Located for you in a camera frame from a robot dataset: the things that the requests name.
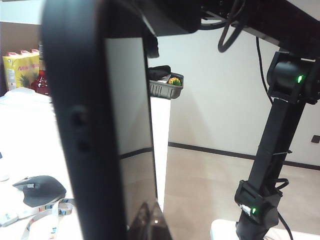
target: monitor screen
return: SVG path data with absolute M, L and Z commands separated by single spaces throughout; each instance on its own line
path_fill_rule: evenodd
M 157 199 L 154 146 L 142 38 L 105 39 L 126 224 Z

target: black wireless mouse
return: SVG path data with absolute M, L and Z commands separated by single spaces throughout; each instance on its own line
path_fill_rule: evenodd
M 23 191 L 23 202 L 37 207 L 63 199 L 66 196 L 64 186 L 52 176 L 26 177 L 12 186 Z

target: white desk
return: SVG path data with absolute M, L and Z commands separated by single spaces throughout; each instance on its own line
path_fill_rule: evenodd
M 213 221 L 210 229 L 211 240 L 239 240 L 236 234 L 236 222 L 227 220 Z M 303 232 L 292 231 L 294 240 L 320 240 L 320 236 Z M 290 240 L 289 234 L 284 229 L 271 228 L 265 240 Z
M 23 96 L 23 99 L 26 103 L 32 102 L 31 96 Z M 52 108 L 43 102 L 46 101 L 44 98 L 22 107 L 20 100 L 0 98 L 0 152 L 8 164 L 10 176 L 9 180 L 0 182 L 0 214 L 29 208 L 23 203 L 24 194 L 12 186 L 25 177 L 52 176 L 65 187 L 66 198 L 73 198 Z M 0 239 L 20 240 L 29 219 L 0 227 Z M 29 239 L 48 239 L 49 220 L 50 216 L 47 216 L 35 222 Z M 76 208 L 71 215 L 60 217 L 58 239 L 83 239 Z

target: lanyard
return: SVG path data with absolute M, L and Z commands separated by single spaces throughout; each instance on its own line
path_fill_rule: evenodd
M 64 217 L 66 215 L 70 215 L 72 213 L 73 206 L 75 205 L 75 200 L 70 198 L 63 198 L 57 201 L 52 207 L 41 208 L 38 214 L 36 214 L 33 218 L 30 219 L 29 223 L 26 225 L 24 232 L 22 234 L 21 240 L 28 240 L 30 234 L 31 225 L 42 219 L 45 216 L 52 215 L 53 220 L 50 226 L 50 233 L 48 236 L 48 240 L 55 240 L 57 238 L 58 226 L 59 226 L 59 217 Z
M 52 209 L 53 206 L 54 206 L 54 203 L 48 203 L 46 205 L 28 208 L 28 209 L 26 209 L 22 212 L 19 212 L 19 213 L 8 212 L 8 213 L 0 216 L 0 227 L 7 227 L 10 224 L 13 224 L 14 222 L 18 221 L 19 219 L 25 219 L 30 216 L 36 215 L 40 212 L 43 212 L 47 209 Z

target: wall outlet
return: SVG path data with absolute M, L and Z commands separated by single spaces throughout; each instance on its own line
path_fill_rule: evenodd
M 311 140 L 312 143 L 318 144 L 320 143 L 320 136 L 314 135 Z

